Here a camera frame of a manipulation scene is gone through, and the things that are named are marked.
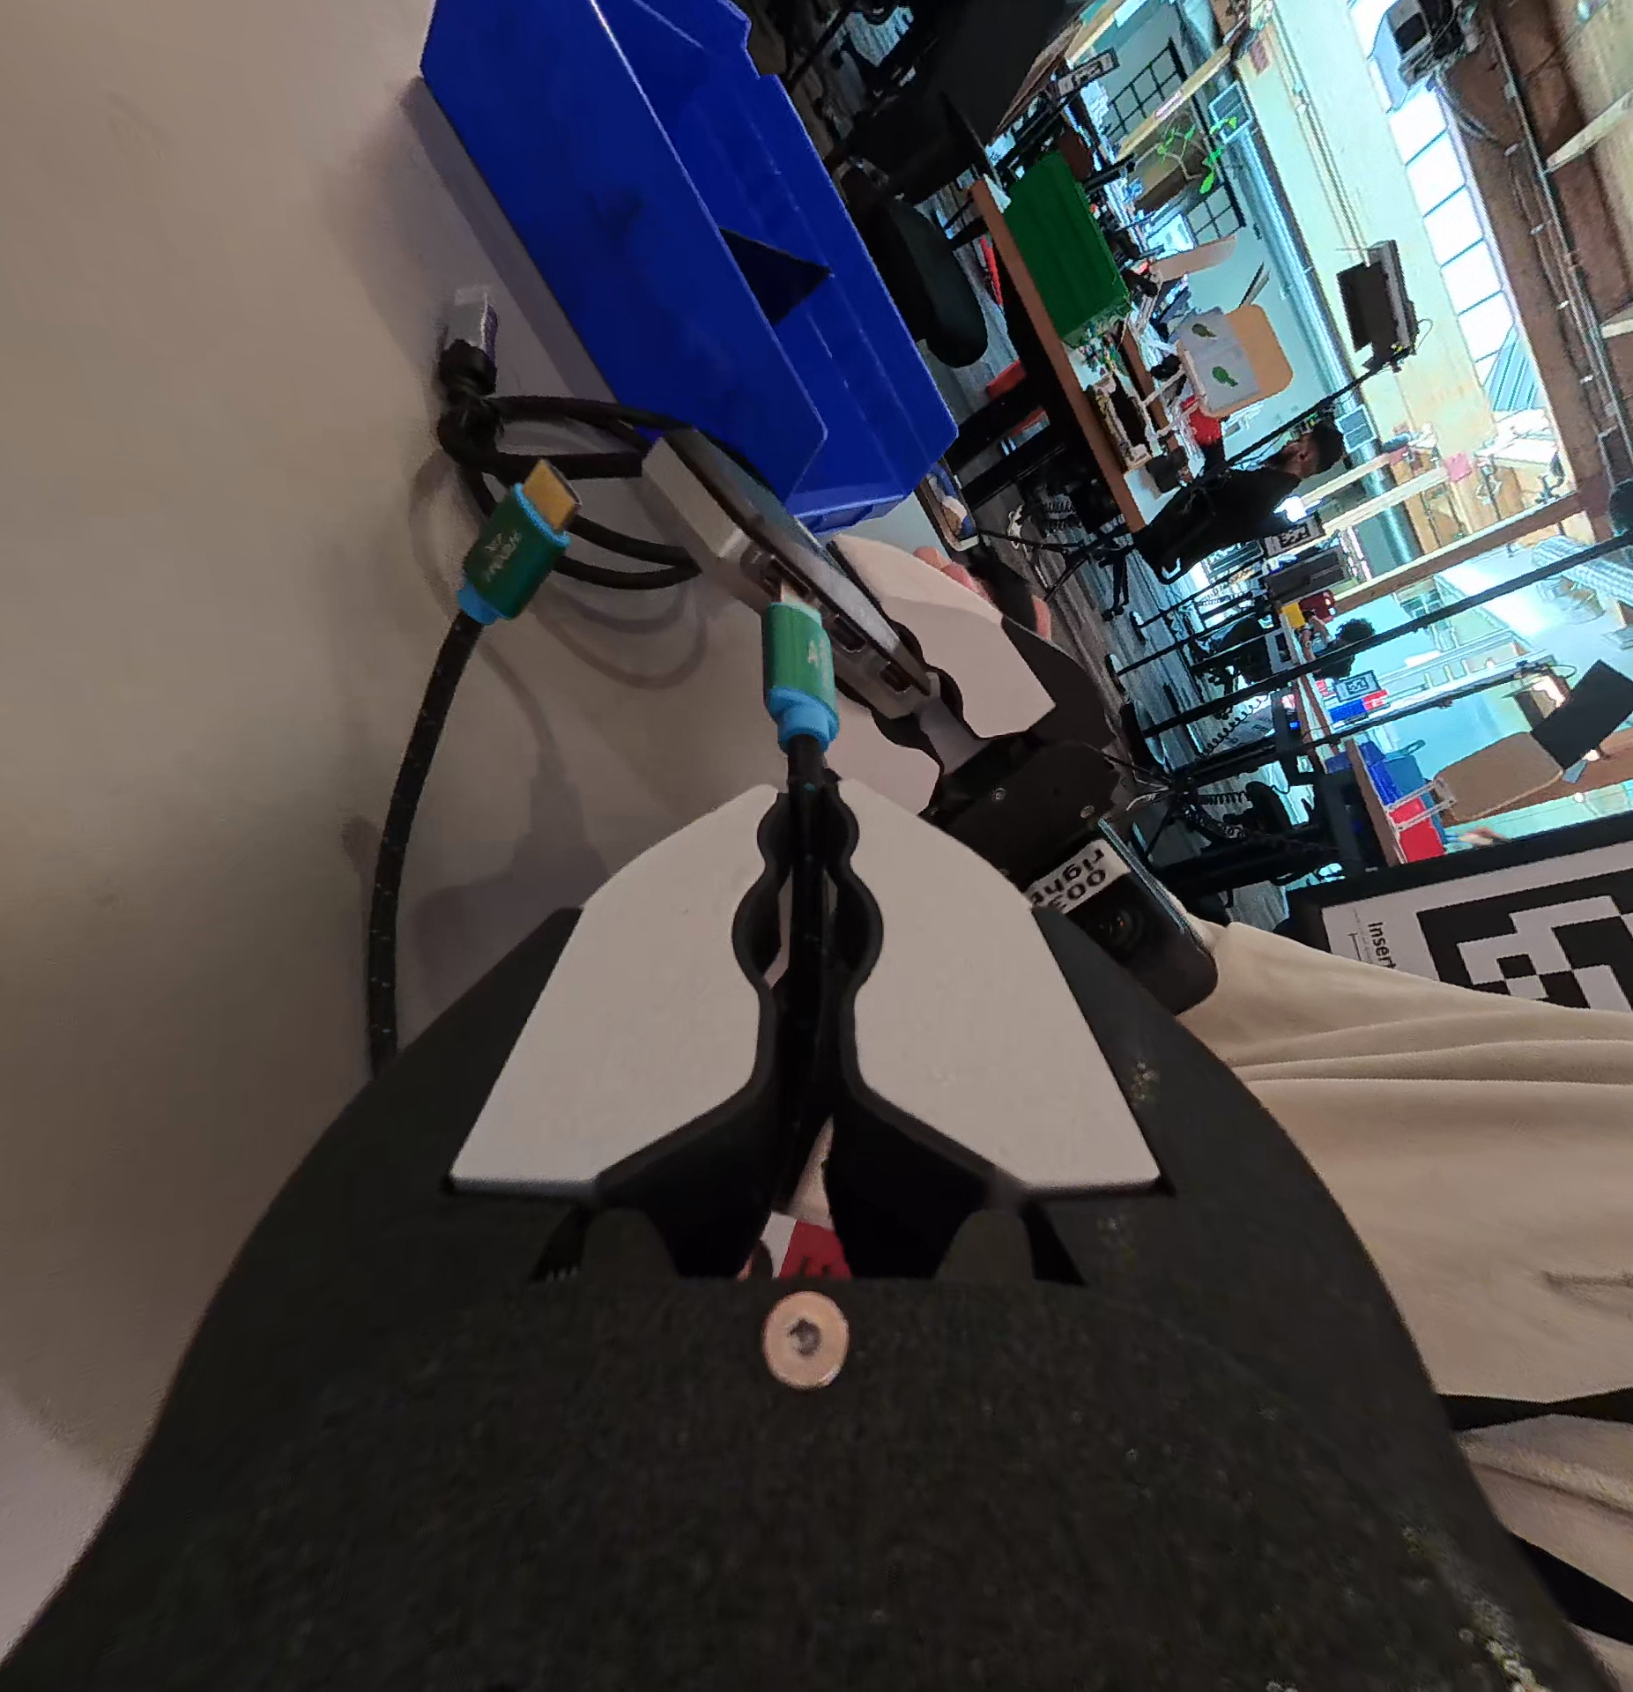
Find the wooden table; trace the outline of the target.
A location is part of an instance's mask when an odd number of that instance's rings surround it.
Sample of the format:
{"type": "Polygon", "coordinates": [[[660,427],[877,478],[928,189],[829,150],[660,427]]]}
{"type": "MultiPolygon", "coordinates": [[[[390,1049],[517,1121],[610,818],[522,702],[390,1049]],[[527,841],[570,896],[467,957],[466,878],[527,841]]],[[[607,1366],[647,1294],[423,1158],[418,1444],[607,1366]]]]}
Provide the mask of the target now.
{"type": "Polygon", "coordinates": [[[1081,386],[1076,360],[1056,332],[1053,318],[1044,305],[1039,286],[1021,252],[1021,245],[1003,217],[1002,189],[982,177],[974,182],[970,201],[989,240],[995,244],[1000,275],[1009,281],[1014,297],[1021,300],[1021,309],[1033,326],[1032,346],[1039,349],[1039,358],[1049,376],[1049,385],[1041,385],[1039,388],[1048,393],[1058,393],[1058,399],[1049,404],[1048,418],[1069,425],[1063,436],[1067,436],[1069,430],[1076,432],[1081,439],[1081,452],[1097,467],[1097,475],[1116,505],[1123,524],[1130,533],[1141,533],[1148,524],[1148,515],[1136,499],[1138,489],[1129,482],[1129,466],[1123,462],[1120,441],[1104,416],[1100,416],[1097,401],[1100,401],[1102,395],[1081,386]]]}

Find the blue plastic bin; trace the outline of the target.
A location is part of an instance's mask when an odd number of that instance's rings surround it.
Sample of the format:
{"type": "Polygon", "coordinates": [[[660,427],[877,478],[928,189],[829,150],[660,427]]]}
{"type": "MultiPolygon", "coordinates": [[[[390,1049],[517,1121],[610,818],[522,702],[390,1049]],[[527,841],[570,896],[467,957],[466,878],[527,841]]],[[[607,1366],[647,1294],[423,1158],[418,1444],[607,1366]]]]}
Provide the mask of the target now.
{"type": "Polygon", "coordinates": [[[908,501],[956,425],[748,32],[723,2],[441,2],[420,73],[616,399],[836,533],[908,501]],[[771,326],[720,228],[831,281],[771,326]]]}

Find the wood-framed leaf sign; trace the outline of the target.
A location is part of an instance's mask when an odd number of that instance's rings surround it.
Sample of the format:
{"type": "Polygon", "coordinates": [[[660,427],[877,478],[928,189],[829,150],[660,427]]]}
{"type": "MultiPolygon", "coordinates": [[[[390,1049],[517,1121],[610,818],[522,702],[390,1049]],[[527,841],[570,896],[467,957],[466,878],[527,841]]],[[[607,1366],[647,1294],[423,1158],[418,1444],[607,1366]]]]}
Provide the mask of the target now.
{"type": "Polygon", "coordinates": [[[1190,312],[1173,348],[1203,413],[1227,420],[1293,386],[1293,365],[1264,307],[1190,312]]]}

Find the black square lamp panel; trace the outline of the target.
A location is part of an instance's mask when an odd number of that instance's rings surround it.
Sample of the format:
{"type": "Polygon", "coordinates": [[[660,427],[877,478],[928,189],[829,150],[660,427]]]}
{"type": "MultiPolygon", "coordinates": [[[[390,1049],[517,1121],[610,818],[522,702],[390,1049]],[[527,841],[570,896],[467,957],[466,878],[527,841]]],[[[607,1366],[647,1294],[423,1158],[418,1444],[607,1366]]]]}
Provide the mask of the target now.
{"type": "Polygon", "coordinates": [[[1598,661],[1566,700],[1531,730],[1531,739],[1561,772],[1570,772],[1633,716],[1633,679],[1598,661]]]}

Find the black white marker board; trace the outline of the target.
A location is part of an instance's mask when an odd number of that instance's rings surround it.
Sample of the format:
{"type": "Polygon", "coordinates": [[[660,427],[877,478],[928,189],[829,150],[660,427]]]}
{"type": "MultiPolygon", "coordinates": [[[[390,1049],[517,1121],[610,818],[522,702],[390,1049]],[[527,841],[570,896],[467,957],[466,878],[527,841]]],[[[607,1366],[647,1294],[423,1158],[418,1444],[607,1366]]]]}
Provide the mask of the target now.
{"type": "Polygon", "coordinates": [[[1333,957],[1633,1014],[1633,813],[1312,883],[1286,931],[1333,957]]]}

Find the black office chair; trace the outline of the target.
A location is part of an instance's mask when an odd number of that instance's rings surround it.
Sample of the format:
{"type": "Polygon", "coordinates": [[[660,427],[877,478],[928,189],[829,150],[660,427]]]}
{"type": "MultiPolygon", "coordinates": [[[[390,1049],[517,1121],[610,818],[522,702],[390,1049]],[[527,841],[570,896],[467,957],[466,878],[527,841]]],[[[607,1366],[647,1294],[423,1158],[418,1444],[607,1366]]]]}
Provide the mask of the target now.
{"type": "Polygon", "coordinates": [[[951,371],[977,364],[986,355],[989,326],[947,237],[917,207],[861,170],[847,166],[836,182],[912,341],[951,371]]]}

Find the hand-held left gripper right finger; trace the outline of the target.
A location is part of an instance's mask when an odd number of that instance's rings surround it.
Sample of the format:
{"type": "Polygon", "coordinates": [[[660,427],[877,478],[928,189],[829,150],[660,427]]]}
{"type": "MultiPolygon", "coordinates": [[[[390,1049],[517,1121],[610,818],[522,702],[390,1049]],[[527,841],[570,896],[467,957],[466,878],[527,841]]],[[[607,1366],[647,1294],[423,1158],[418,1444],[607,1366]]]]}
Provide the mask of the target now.
{"type": "Polygon", "coordinates": [[[855,779],[831,792],[827,1206],[855,1278],[929,1278],[981,1213],[1150,1194],[1160,1164],[1046,928],[855,779]]]}

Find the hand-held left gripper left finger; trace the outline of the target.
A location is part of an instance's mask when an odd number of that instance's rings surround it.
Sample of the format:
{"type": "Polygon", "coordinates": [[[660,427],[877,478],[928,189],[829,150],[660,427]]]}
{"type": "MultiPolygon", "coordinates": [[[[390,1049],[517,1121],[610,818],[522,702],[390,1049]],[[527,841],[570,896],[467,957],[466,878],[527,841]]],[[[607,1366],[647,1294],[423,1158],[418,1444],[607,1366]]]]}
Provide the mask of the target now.
{"type": "Polygon", "coordinates": [[[684,1276],[735,1276],[783,1165],[785,794],[758,785],[594,892],[448,1180],[647,1217],[684,1276]]]}

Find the black monitor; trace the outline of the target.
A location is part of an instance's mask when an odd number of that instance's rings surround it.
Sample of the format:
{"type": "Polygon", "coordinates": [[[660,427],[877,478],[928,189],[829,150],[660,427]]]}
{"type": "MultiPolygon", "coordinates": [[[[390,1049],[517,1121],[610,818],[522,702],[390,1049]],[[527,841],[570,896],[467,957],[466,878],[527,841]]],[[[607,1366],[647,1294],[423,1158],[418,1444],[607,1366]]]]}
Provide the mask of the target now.
{"type": "Polygon", "coordinates": [[[1347,337],[1369,372],[1397,371],[1420,346],[1420,319],[1395,240],[1369,247],[1337,277],[1347,337]]]}

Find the grey desk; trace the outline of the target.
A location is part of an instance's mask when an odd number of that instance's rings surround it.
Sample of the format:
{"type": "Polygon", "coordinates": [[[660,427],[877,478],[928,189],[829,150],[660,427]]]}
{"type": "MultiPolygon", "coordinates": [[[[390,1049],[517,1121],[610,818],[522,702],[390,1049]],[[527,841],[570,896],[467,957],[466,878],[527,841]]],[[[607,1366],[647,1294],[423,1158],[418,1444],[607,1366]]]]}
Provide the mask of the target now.
{"type": "Polygon", "coordinates": [[[360,1090],[487,270],[432,4],[0,4],[0,1661],[360,1090]]]}

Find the black bin divider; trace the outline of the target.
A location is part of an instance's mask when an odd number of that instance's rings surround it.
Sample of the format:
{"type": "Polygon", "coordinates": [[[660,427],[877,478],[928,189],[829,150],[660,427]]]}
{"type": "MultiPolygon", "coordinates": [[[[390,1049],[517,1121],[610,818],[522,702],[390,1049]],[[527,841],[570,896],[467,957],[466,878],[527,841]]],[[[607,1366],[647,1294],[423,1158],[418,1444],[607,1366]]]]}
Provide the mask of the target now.
{"type": "Polygon", "coordinates": [[[742,231],[718,230],[757,307],[780,328],[831,281],[831,267],[765,244],[742,231]]]}

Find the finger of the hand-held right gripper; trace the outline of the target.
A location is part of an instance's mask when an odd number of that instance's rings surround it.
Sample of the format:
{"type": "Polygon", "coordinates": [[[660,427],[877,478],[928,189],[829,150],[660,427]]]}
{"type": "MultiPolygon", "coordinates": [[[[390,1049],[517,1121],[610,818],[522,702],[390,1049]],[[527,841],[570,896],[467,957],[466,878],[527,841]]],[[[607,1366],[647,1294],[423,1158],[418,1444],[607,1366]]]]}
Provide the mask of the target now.
{"type": "Polygon", "coordinates": [[[843,693],[836,709],[839,728],[827,769],[915,815],[928,813],[947,776],[982,751],[982,739],[938,698],[899,716],[878,716],[843,693]]]}
{"type": "Polygon", "coordinates": [[[954,684],[956,711],[979,739],[1033,730],[1051,714],[1055,700],[1018,651],[1009,619],[945,549],[843,534],[834,552],[921,663],[954,684]]]}

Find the person's cream sweatshirt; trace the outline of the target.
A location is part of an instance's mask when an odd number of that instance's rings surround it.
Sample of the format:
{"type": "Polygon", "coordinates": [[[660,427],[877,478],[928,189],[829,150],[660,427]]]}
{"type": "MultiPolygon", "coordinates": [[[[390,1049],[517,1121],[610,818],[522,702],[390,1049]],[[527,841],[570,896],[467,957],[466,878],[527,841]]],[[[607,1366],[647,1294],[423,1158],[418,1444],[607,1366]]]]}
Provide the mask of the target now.
{"type": "Polygon", "coordinates": [[[1458,1442],[1547,1594],[1633,1691],[1633,1423],[1552,1414],[1458,1442]]]}

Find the person's right forearm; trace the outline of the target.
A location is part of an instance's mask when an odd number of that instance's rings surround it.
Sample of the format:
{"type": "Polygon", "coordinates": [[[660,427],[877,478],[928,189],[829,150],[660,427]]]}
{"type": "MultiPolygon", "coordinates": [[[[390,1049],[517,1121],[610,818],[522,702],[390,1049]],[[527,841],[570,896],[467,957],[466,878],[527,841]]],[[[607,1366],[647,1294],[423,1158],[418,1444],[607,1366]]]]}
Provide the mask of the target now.
{"type": "Polygon", "coordinates": [[[1450,1396],[1633,1388],[1633,1014],[1196,920],[1182,1023],[1293,1137],[1450,1396]]]}

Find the green corrugated bin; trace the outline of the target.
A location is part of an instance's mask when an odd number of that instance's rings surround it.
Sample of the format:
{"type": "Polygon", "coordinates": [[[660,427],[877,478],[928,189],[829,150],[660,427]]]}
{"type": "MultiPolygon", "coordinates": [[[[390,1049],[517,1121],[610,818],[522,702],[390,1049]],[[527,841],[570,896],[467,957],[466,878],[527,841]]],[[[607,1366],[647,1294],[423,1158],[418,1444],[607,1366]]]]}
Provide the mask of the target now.
{"type": "Polygon", "coordinates": [[[1058,152],[1016,180],[1002,217],[1069,348],[1125,321],[1130,293],[1123,270],[1085,189],[1058,152]]]}

